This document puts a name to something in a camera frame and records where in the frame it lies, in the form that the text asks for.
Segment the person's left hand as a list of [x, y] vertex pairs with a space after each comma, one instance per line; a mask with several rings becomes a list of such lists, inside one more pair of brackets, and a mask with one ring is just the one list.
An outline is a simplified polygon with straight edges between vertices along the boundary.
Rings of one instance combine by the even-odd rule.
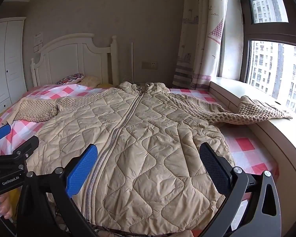
[[5, 219], [10, 219], [13, 215], [9, 193], [0, 195], [0, 215], [4, 216]]

